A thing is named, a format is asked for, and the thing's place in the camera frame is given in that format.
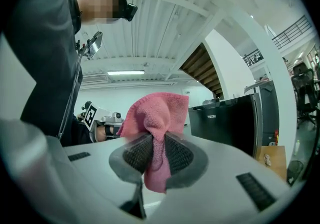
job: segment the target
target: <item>white wall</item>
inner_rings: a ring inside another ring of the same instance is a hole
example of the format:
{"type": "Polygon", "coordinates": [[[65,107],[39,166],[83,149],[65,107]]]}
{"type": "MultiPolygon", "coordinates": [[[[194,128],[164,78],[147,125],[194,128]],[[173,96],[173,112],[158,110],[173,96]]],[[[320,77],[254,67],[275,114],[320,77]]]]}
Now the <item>white wall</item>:
{"type": "Polygon", "coordinates": [[[0,35],[0,118],[20,119],[36,82],[0,35]]]}
{"type": "Polygon", "coordinates": [[[262,67],[259,70],[252,72],[252,74],[253,74],[253,77],[255,78],[255,80],[259,81],[260,77],[264,77],[264,75],[267,74],[267,71],[265,70],[264,67],[262,67]]]}
{"type": "Polygon", "coordinates": [[[130,107],[142,97],[157,93],[167,92],[189,96],[189,108],[202,105],[202,102],[213,98],[213,94],[199,83],[170,86],[170,87],[138,87],[126,89],[90,90],[80,91],[75,103],[74,114],[83,112],[81,107],[91,101],[100,108],[120,112],[125,118],[130,107]]]}
{"type": "Polygon", "coordinates": [[[216,30],[203,43],[218,74],[224,99],[243,96],[245,87],[253,85],[255,79],[239,53],[216,30]]]}

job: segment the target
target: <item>person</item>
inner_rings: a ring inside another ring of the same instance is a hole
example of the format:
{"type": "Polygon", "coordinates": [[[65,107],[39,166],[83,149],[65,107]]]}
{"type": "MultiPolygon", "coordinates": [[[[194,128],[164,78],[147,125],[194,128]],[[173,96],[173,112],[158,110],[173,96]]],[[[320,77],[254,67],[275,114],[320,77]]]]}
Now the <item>person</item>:
{"type": "Polygon", "coordinates": [[[92,102],[90,101],[87,101],[85,102],[85,104],[81,107],[81,110],[84,110],[83,112],[79,113],[77,116],[76,116],[76,119],[78,119],[79,121],[83,121],[86,117],[86,114],[87,114],[87,111],[90,107],[92,102]]]}
{"type": "Polygon", "coordinates": [[[259,78],[259,81],[267,81],[267,80],[269,80],[269,78],[267,78],[267,77],[260,77],[259,78]]]}
{"type": "MultiPolygon", "coordinates": [[[[126,0],[19,0],[4,28],[13,52],[36,81],[21,120],[57,136],[72,90],[78,53],[75,34],[82,24],[110,23],[124,16],[126,0]]],[[[91,143],[89,131],[73,115],[82,82],[80,71],[62,146],[91,143]]],[[[98,127],[103,141],[113,127],[98,127]]]]}

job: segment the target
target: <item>ceiling light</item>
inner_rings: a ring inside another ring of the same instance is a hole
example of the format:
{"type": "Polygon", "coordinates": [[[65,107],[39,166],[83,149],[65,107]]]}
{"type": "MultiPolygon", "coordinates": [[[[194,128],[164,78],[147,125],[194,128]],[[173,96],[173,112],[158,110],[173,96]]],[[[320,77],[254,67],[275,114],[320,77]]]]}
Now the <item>ceiling light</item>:
{"type": "Polygon", "coordinates": [[[141,75],[144,74],[144,70],[120,70],[120,71],[108,71],[108,75],[141,75]]]}

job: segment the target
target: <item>white pillar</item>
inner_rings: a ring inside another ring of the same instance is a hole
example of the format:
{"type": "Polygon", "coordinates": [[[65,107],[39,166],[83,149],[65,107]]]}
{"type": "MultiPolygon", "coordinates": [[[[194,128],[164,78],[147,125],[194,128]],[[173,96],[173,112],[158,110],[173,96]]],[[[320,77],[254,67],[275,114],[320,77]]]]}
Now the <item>white pillar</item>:
{"type": "Polygon", "coordinates": [[[244,96],[245,87],[253,85],[255,79],[239,53],[214,29],[203,43],[218,75],[224,99],[244,96]]]}
{"type": "Polygon", "coordinates": [[[256,44],[273,78],[279,106],[279,145],[285,146],[287,166],[294,149],[297,129],[297,109],[294,88],[287,67],[275,44],[267,36],[264,29],[245,11],[228,0],[215,0],[216,5],[246,31],[256,44]]]}

